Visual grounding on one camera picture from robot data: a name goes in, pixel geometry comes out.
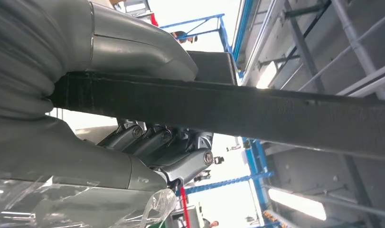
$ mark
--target clear plastic wrap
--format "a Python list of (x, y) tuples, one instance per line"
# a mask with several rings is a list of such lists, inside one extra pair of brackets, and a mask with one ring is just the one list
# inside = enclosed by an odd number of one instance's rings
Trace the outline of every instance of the clear plastic wrap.
[(0, 228), (88, 228), (65, 214), (51, 213), (46, 203), (53, 207), (53, 202), (64, 202), (97, 185), (94, 181), (56, 176), (40, 176), (36, 181), (12, 180), (9, 174), (0, 172)]
[(172, 190), (159, 190), (150, 197), (142, 215), (127, 215), (110, 228), (145, 228), (147, 225), (160, 223), (176, 208), (176, 204), (177, 197)]
[(145, 228), (165, 220), (177, 203), (168, 189), (110, 189), (56, 176), (33, 180), (0, 172), (0, 228)]

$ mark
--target red pole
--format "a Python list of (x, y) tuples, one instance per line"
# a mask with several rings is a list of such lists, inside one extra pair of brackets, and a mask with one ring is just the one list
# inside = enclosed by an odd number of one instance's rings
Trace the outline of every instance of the red pole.
[(188, 209), (187, 209), (187, 195), (185, 194), (184, 187), (181, 187), (180, 193), (181, 193), (182, 207), (184, 209), (184, 217), (185, 217), (185, 221), (187, 222), (187, 228), (191, 228), (191, 225), (189, 224), (189, 216), (188, 216)]

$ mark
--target ceiling light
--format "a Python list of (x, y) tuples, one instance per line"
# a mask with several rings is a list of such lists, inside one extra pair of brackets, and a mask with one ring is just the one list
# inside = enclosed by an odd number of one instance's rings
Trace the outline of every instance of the ceiling light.
[(258, 89), (267, 89), (272, 79), (276, 76), (277, 69), (275, 63), (272, 61), (259, 77), (256, 87)]
[(269, 197), (273, 201), (281, 203), (289, 208), (296, 209), (304, 214), (313, 216), (314, 218), (323, 221), (327, 219), (324, 205), (320, 202), (275, 189), (269, 189), (268, 193)]

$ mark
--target bolt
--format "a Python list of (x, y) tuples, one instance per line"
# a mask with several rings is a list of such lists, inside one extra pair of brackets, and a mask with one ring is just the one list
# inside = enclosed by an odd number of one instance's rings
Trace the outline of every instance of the bolt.
[(133, 131), (132, 131), (132, 135), (134, 138), (139, 138), (142, 136), (142, 128), (139, 127), (139, 126), (136, 126)]
[(213, 154), (211, 152), (207, 152), (204, 154), (204, 162), (206, 165), (210, 165), (213, 163)]
[(165, 132), (163, 133), (163, 142), (168, 143), (171, 139), (171, 133), (170, 132)]

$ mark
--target dark metal beam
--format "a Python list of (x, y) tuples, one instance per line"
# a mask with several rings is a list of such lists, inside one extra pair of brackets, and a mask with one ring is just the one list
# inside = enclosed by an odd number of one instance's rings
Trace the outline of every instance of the dark metal beam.
[[(358, 173), (357, 166), (352, 156), (339, 155), (339, 159), (342, 163), (343, 173), (346, 175), (347, 185), (350, 191), (355, 195), (358, 204), (372, 207), (370, 198), (368, 197), (367, 190), (364, 187), (360, 174)], [(381, 228), (380, 219), (378, 216), (366, 213), (367, 223), (372, 228)]]
[(314, 6), (301, 8), (301, 9), (295, 9), (295, 10), (287, 9), (286, 12), (284, 13), (284, 18), (286, 18), (286, 19), (287, 18), (294, 18), (294, 17), (298, 17), (298, 16), (308, 14), (308, 13), (316, 13), (316, 12), (319, 12), (321, 10), (324, 10), (325, 7), (326, 7), (326, 4), (319, 3), (319, 4), (316, 4)]
[(50, 99), (74, 111), (385, 160), (380, 100), (85, 72), (62, 77)]
[[(318, 23), (319, 19), (322, 17), (322, 15), (325, 13), (325, 11), (328, 9), (328, 7), (331, 5), (331, 1), (330, 0), (327, 0), (325, 2), (325, 8), (324, 10), (322, 10), (319, 15), (317, 15), (317, 17), (311, 22), (311, 24), (308, 26), (308, 28), (305, 30), (305, 32), (303, 33), (303, 36), (304, 38), (306, 38), (308, 36), (308, 34), (312, 31), (312, 29), (315, 27), (315, 25)], [(287, 55), (287, 58), (291, 57), (294, 55), (294, 53), (297, 51), (297, 47), (293, 47), (293, 49), (290, 51), (290, 53)], [(279, 67), (279, 72), (284, 68), (284, 66), (286, 65), (287, 61), (281, 65)], [(279, 73), (273, 77), (270, 85), (273, 85), (273, 82), (276, 80), (276, 78), (278, 77)]]
[[(285, 0), (284, 8), (286, 10), (291, 10), (289, 0)], [(301, 56), (301, 61), (304, 67), (306, 68), (307, 72), (309, 73), (309, 75), (311, 77), (314, 77), (318, 73), (318, 70), (317, 70), (317, 67), (315, 66), (315, 62), (314, 62), (314, 59), (312, 58), (310, 50), (305, 42), (304, 36), (301, 33), (299, 24), (297, 23), (297, 20), (295, 18), (288, 19), (287, 23), (290, 27), (293, 40), (296, 44), (296, 48)], [(320, 78), (315, 80), (315, 86), (317, 87), (317, 90), (319, 93), (322, 94), (325, 92), (325, 87)]]

